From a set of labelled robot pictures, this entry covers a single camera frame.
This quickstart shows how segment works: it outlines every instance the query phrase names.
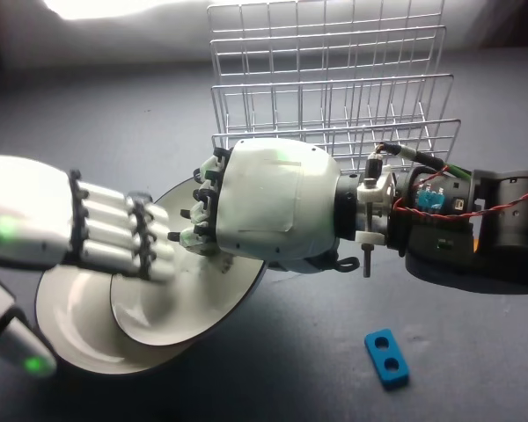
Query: green cable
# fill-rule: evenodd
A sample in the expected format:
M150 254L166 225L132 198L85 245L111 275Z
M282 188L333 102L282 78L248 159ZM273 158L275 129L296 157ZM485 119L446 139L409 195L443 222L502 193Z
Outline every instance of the green cable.
M450 168L448 170L448 172L453 175L453 176L456 176L457 178L462 178L463 180L471 180L472 177L467 174L465 171L463 170L460 170L458 167L456 167L455 165L453 164L448 164L446 163L446 165Z

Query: red wire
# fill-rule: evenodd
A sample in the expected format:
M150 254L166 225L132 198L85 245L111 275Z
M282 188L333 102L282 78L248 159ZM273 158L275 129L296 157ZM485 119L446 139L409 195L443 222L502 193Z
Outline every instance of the red wire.
M423 183L426 183L428 182L429 180L437 177L437 176L440 176L442 175L442 173L444 173L445 171L448 170L448 166L446 165L442 170L440 170L439 172L437 173L434 173L433 175L431 175L429 178L426 178L424 180L421 180L419 183L417 183L416 185L413 186L413 189L417 188L419 185L422 185ZM459 214L459 215L438 215L438 214L429 214L429 213L425 213L425 212L422 212L422 211L419 211L418 209L414 209L414 208L409 208L409 207L400 207L399 204L403 201L402 198L399 198L398 200L395 201L395 203L393 204L393 209L397 210L397 211L401 211L401 212L408 212L408 213L413 213L413 214L416 214L416 215L420 215L422 217L431 217L431 218L437 218L439 220L456 220L458 218L471 218L471 217L476 217L476 216L481 216L481 215L487 215L487 214L490 214L490 213L495 213L497 211L502 211L504 210L505 208L510 208L510 207L514 207L516 204L518 204L519 202L522 202L523 200L528 200L528 193L526 195L523 195L521 196L520 198L518 198L517 200L513 200L512 202L509 202L508 204L504 204L504 205L497 205L495 207L492 207L492 208L489 208L489 209L483 209L481 211L477 211L477 212L474 212L474 213L466 213L466 214Z

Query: metal wire rack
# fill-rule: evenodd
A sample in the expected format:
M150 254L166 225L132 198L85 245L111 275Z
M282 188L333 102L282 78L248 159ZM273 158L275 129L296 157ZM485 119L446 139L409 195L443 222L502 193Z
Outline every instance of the metal wire rack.
M215 145L285 137L360 171L377 142L447 159L444 0L280 0L208 8ZM387 157L395 169L412 164Z

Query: tabletop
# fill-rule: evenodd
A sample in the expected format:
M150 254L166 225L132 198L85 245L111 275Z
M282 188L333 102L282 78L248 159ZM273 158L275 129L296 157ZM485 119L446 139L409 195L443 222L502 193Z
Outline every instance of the tabletop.
M528 49L446 53L441 70L455 75L445 116L462 119L451 161L528 169ZM211 84L208 63L2 77L0 154L156 198L211 153ZM40 275L0 276L33 320ZM411 373L389 393L363 344L383 328ZM35 381L0 361L0 421L131 419L525 421L528 295L431 285L377 248L370 279L268 272L245 306L155 374Z

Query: white plate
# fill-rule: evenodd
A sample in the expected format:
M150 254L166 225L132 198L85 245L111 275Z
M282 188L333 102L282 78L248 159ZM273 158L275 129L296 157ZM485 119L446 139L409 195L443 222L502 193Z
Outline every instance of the white plate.
M86 371L107 375L141 372L165 363L189 344L152 347L136 343L114 321L111 276L58 266L41 278L37 324L56 354Z
M180 216L195 204L193 179L174 187L157 204L170 215L172 231L191 222ZM227 317L258 285L263 261L228 255L202 257L174 244L176 275L165 284L114 277L112 310L117 324L133 340L150 346L177 345L203 334Z

